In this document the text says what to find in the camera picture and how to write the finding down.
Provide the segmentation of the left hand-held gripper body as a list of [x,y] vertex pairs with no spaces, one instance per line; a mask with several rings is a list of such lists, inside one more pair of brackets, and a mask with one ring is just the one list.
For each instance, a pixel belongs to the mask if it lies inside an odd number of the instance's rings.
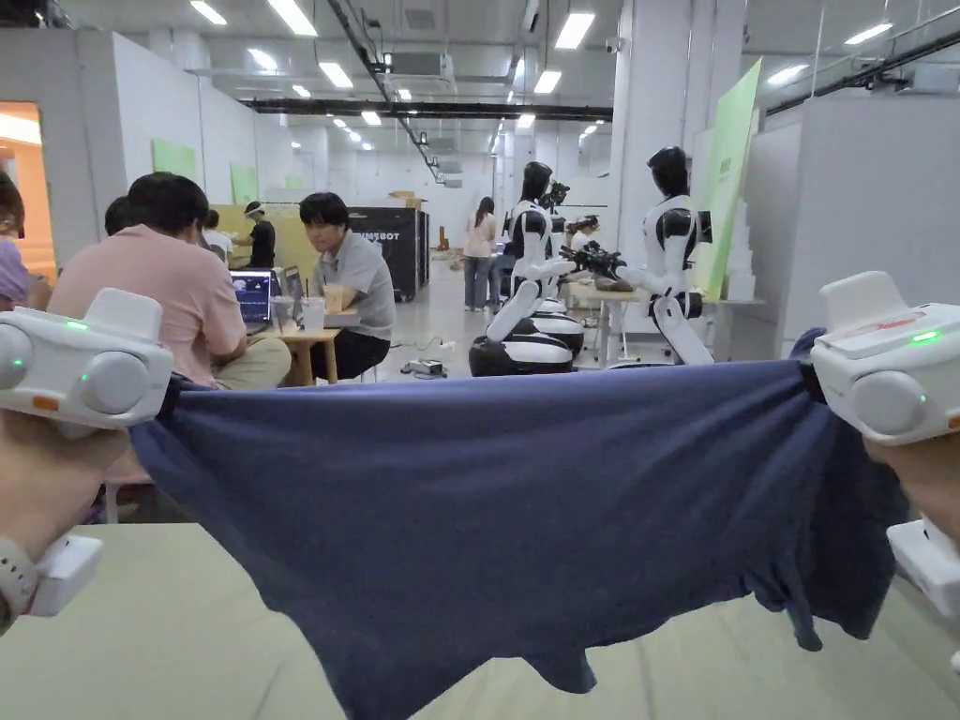
[[[160,324],[155,299],[116,289],[98,292],[81,319],[3,312],[1,413],[41,418],[71,440],[151,421],[173,373]],[[38,561],[1,535],[4,616],[54,616],[90,582],[102,544],[74,527]]]

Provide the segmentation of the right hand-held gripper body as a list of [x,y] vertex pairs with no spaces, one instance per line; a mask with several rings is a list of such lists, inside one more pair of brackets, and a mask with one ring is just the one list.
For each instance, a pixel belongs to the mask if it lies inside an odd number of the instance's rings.
[[[827,330],[810,356],[830,409],[864,440],[887,446],[959,435],[958,306],[909,307],[880,271],[819,294]],[[955,600],[959,542],[915,508],[918,519],[887,532],[894,556],[928,598]]]

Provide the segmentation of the person's left hand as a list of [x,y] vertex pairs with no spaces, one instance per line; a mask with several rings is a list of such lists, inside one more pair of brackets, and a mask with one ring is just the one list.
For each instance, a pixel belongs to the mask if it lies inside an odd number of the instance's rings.
[[44,419],[1,413],[1,535],[33,561],[85,517],[125,431],[68,439]]

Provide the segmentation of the person's right hand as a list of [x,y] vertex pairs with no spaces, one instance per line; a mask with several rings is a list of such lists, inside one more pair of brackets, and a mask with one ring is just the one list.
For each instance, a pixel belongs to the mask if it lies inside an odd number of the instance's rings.
[[887,446],[869,439],[867,453],[888,465],[917,509],[959,542],[959,435]]

